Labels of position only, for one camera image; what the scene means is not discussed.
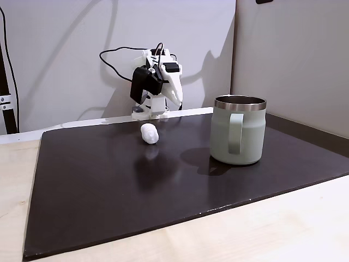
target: gray wall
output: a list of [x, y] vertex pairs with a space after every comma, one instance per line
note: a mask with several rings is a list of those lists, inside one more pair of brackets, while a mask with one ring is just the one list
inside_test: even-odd
[[[183, 66], [185, 109], [229, 93], [235, 0], [1, 0], [20, 95], [21, 131], [130, 115], [130, 83], [98, 54], [162, 41]], [[107, 60], [131, 78], [140, 51]], [[13, 84], [7, 67], [12, 93]], [[5, 133], [0, 114], [0, 134]]]
[[238, 0], [235, 94], [349, 138], [349, 1]]

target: dark brown board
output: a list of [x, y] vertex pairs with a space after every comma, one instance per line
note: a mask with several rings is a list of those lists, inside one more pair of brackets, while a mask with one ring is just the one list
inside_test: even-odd
[[275, 129], [278, 123], [283, 132], [298, 127], [312, 138], [322, 131], [271, 115], [267, 125], [274, 129], [266, 128], [262, 159], [223, 164], [209, 155], [211, 117], [151, 121], [160, 135], [156, 145], [142, 140], [143, 122], [44, 133], [23, 259], [122, 239], [349, 172], [349, 158]]

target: mug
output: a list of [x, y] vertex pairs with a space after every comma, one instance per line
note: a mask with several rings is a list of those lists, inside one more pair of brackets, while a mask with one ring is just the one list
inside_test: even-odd
[[267, 101], [225, 95], [214, 101], [210, 154], [218, 161], [248, 165], [262, 157]]

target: black cable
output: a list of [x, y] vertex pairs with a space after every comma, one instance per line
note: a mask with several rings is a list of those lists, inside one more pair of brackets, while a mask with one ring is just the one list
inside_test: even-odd
[[12, 79], [13, 79], [13, 84], [15, 86], [15, 91], [16, 91], [16, 102], [17, 102], [17, 131], [18, 133], [20, 132], [20, 102], [18, 99], [18, 90], [17, 90], [17, 83], [16, 83], [16, 79], [15, 79], [15, 74], [13, 72], [13, 68], [12, 68], [12, 64], [11, 64], [11, 60], [10, 60], [10, 55], [9, 55], [9, 50], [7, 48], [7, 36], [6, 36], [6, 19], [5, 19], [5, 13], [2, 10], [2, 8], [0, 7], [0, 11], [2, 13], [2, 18], [3, 18], [3, 24], [4, 24], [4, 42], [5, 42], [5, 49], [6, 49], [6, 55], [7, 55], [7, 60], [9, 61], [9, 66], [11, 69], [11, 75], [12, 75]]
[[159, 46], [161, 45], [161, 50], [160, 50], [160, 53], [159, 53], [159, 60], [158, 60], [158, 67], [159, 67], [159, 70], [160, 70], [160, 58], [161, 58], [161, 54], [164, 50], [164, 44], [163, 43], [158, 43], [158, 46], [157, 48], [155, 49], [155, 55], [157, 55], [157, 52], [158, 52], [158, 49], [159, 49]]
[[170, 56], [174, 56], [176, 58], [176, 61], [177, 61], [177, 56], [175, 54], [171, 53]]
[[103, 51], [103, 52], [101, 52], [101, 53], [99, 54], [99, 58], [100, 58], [106, 65], [110, 66], [110, 67], [115, 71], [115, 73], [116, 73], [118, 76], [120, 76], [120, 77], [121, 77], [122, 79], [124, 79], [124, 80], [127, 80], [127, 81], [132, 82], [131, 79], [128, 79], [128, 78], [126, 78], [125, 76], [122, 76], [122, 75], [118, 72], [118, 70], [116, 70], [115, 67], [113, 67], [111, 64], [109, 64], [107, 61], [105, 61], [105, 60], [102, 58], [102, 55], [103, 55], [104, 53], [115, 52], [115, 51], [118, 51], [118, 50], [120, 50], [120, 49], [147, 50], [147, 48], [135, 48], [135, 47], [128, 47], [128, 46], [121, 46], [121, 47], [118, 47], [118, 48], [116, 48], [116, 49], [105, 50], [105, 51]]

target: wooden table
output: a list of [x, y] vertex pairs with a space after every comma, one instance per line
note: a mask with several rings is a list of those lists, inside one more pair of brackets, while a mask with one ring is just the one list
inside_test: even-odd
[[[0, 261], [21, 261], [39, 140], [0, 145]], [[349, 176], [40, 261], [349, 261]]]

